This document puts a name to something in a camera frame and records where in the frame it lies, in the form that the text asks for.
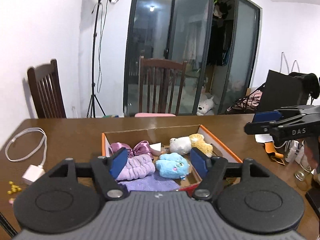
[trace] cardboard box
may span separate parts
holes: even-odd
[[[104,156],[111,156],[112,151],[110,144],[115,142],[121,142],[128,144],[131,148],[134,148],[140,141],[146,140],[150,144],[161,142],[164,146],[169,145],[171,138],[179,138],[183,136],[189,136],[194,133],[200,133],[204,135],[206,143],[213,145],[216,155],[220,155],[226,158],[229,162],[242,163],[241,159],[234,154],[225,144],[223,144],[216,136],[214,136],[203,125],[188,125],[188,126],[171,126],[162,128],[150,128],[141,130],[126,130],[119,132],[105,132],[102,133],[102,154]],[[186,190],[189,194],[194,188],[201,182],[201,178],[193,168],[189,161],[188,155],[183,155],[190,164],[190,174],[186,177],[186,180],[175,180],[181,188],[180,190]],[[154,162],[158,159],[158,156],[154,156]]]

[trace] charging cable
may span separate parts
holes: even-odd
[[[9,158],[8,156],[8,149],[10,147],[10,145],[12,143],[15,142],[15,140],[17,138],[19,138],[20,136],[24,135],[24,134],[27,134],[27,133],[30,133],[30,132],[40,132],[43,134],[43,137],[39,143],[39,145],[31,152],[29,153],[27,156],[23,157],[23,158],[20,158],[20,159],[16,159],[16,160],[12,160]],[[45,162],[45,159],[46,159],[46,156],[47,156],[47,135],[45,134],[44,130],[42,130],[41,128],[39,127],[31,127],[31,128],[27,128],[25,130],[23,130],[22,132],[16,134],[10,141],[9,143],[7,144],[7,146],[5,147],[5,150],[4,150],[4,153],[5,153],[5,156],[7,157],[7,159],[11,162],[20,162],[20,161],[24,161],[26,159],[28,159],[29,157],[31,157],[34,153],[36,153],[40,147],[42,146],[42,144],[44,143],[44,150],[43,150],[43,158],[42,158],[42,162],[40,163],[40,165],[38,165],[39,168],[43,168],[43,165],[44,165],[44,162]]]

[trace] chair backrest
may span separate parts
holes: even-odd
[[[177,63],[167,59],[145,59],[140,56],[140,75],[139,75],[139,112],[142,112],[142,97],[143,85],[147,85],[147,113],[150,112],[150,91],[153,85],[153,100],[152,113],[165,113],[167,107],[167,98],[169,93],[169,85],[171,84],[170,101],[168,106],[168,113],[171,113],[172,99],[174,94],[174,87],[178,79],[178,72],[181,72],[180,86],[177,98],[177,105],[175,115],[179,113],[182,88],[184,83],[184,75],[186,71],[187,62]],[[156,110],[156,90],[157,83],[159,83],[159,99],[158,108]]]
[[[57,60],[29,68],[28,81],[38,118],[66,118]]]

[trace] cables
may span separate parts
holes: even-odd
[[[0,212],[0,224],[11,238],[15,237],[18,234],[17,231],[12,227],[12,225],[10,225],[10,223],[5,219],[5,217],[2,215],[1,212]]]
[[[282,70],[282,59],[283,58],[284,58],[284,61],[285,61],[285,65],[287,66],[287,70],[288,70],[288,74],[289,74],[289,65],[288,65],[287,57],[285,56],[284,52],[281,52],[280,71],[279,71],[279,73],[281,73],[281,70]]]
[[[285,145],[284,151],[287,152],[287,151],[289,150],[289,148],[290,148],[291,142],[292,142],[292,140],[290,140],[290,141],[285,141],[281,146],[279,146],[279,147],[276,147],[276,146],[275,146],[275,148],[276,148],[276,149],[279,149],[279,148],[281,148],[281,147],[283,147],[283,146]]]
[[[103,35],[104,25],[106,24],[106,17],[107,17],[107,5],[108,5],[108,0],[107,0],[107,3],[106,3],[106,13],[104,15],[104,23],[103,23],[103,27],[102,27],[103,4],[101,3],[100,42],[99,42],[99,57],[98,57],[99,58],[99,75],[98,75],[98,82],[97,82],[97,92],[98,93],[100,93],[101,85],[102,85],[102,72],[101,72],[101,64],[100,64],[100,54],[101,54],[102,35]]]
[[[292,65],[292,68],[291,68],[291,72],[293,71],[293,68],[294,68],[294,64],[295,64],[295,63],[297,63],[298,72],[300,73],[300,67],[299,67],[299,64],[298,64],[298,61],[297,61],[297,60],[295,60],[295,61],[293,62],[293,65]]]
[[[12,143],[15,142],[15,140],[17,138],[19,138],[20,136],[24,135],[24,134],[27,134],[27,133],[30,133],[30,132],[40,132],[43,134],[43,137],[39,143],[39,145],[31,152],[29,153],[27,156],[23,157],[23,158],[20,158],[20,159],[16,159],[16,160],[12,160],[9,158],[8,156],[8,149],[10,147],[10,145]],[[42,144],[44,143],[44,150],[43,150],[43,158],[42,158],[42,162],[40,163],[40,168],[43,168],[43,165],[44,165],[44,162],[45,162],[45,159],[47,157],[47,135],[45,134],[44,130],[42,130],[41,128],[39,127],[31,127],[31,128],[27,128],[25,130],[23,130],[22,132],[16,134],[10,141],[9,143],[7,144],[7,146],[5,147],[5,150],[4,150],[4,153],[5,153],[5,156],[7,157],[7,159],[11,162],[20,162],[20,161],[24,161],[26,159],[28,159],[29,157],[31,157],[34,153],[36,153],[40,147],[42,146]]]

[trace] white paper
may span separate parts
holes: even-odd
[[[270,134],[256,134],[255,135],[256,142],[258,143],[266,143],[266,142],[273,142],[273,138]]]

